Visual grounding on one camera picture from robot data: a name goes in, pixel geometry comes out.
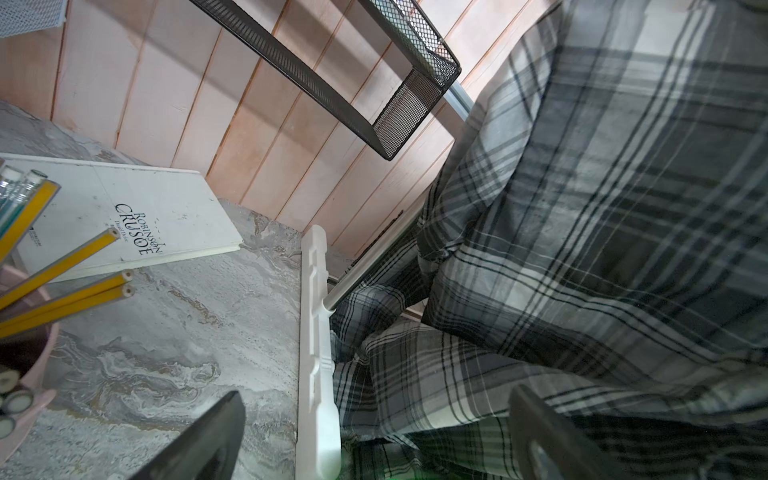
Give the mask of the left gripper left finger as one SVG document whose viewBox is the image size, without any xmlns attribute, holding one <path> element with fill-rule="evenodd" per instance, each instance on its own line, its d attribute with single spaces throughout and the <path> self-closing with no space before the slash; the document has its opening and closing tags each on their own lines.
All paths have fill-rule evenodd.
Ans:
<svg viewBox="0 0 768 480">
<path fill-rule="evenodd" d="M 228 392 L 132 479 L 231 479 L 245 421 L 240 393 Z"/>
</svg>

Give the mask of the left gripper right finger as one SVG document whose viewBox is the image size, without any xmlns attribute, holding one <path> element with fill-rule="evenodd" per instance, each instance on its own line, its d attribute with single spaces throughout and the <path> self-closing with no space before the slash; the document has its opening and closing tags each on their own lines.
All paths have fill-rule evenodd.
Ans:
<svg viewBox="0 0 768 480">
<path fill-rule="evenodd" d="M 524 479 L 622 479 L 624 470 L 530 388 L 509 398 L 513 459 Z"/>
</svg>

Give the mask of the grey plaid shirt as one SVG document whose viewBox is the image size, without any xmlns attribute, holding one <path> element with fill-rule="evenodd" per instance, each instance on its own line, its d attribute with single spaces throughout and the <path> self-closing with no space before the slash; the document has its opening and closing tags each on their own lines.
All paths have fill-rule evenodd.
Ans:
<svg viewBox="0 0 768 480">
<path fill-rule="evenodd" d="M 767 5 L 556 1 L 331 317 L 344 479 L 517 479 L 530 389 L 638 479 L 767 475 Z"/>
</svg>

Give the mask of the metal clothes rack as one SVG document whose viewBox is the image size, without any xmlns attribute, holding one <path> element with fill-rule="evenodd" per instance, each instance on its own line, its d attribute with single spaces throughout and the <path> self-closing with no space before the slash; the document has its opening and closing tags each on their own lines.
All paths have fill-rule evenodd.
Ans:
<svg viewBox="0 0 768 480">
<path fill-rule="evenodd" d="M 334 396 L 335 362 L 332 359 L 330 318 L 337 306 L 363 280 L 388 250 L 402 239 L 422 216 L 430 190 L 425 189 L 401 213 L 380 239 L 333 289 L 327 288 L 327 240 L 318 225 L 301 240 L 301 317 L 299 354 L 298 422 L 295 477 L 335 479 L 341 470 L 341 431 Z"/>
</svg>

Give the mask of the pink pencil cup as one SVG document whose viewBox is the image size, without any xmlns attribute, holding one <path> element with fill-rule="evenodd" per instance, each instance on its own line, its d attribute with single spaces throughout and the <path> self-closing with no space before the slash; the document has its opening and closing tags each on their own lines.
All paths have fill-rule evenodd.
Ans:
<svg viewBox="0 0 768 480">
<path fill-rule="evenodd" d="M 1 267 L 1 462 L 27 438 L 56 396 L 43 387 L 57 323 L 74 314 L 131 297 L 133 272 L 122 270 L 68 294 L 52 298 L 46 286 L 120 239 L 110 227 L 73 251 L 28 275 Z"/>
</svg>

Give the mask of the black mesh shelf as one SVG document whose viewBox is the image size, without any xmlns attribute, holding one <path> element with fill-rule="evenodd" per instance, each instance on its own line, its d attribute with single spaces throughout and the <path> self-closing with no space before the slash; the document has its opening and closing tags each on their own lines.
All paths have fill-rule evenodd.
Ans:
<svg viewBox="0 0 768 480">
<path fill-rule="evenodd" d="M 461 72 L 415 1 L 333 1 L 327 24 L 292 1 L 278 37 L 253 18 L 253 6 L 196 5 L 386 160 Z"/>
</svg>

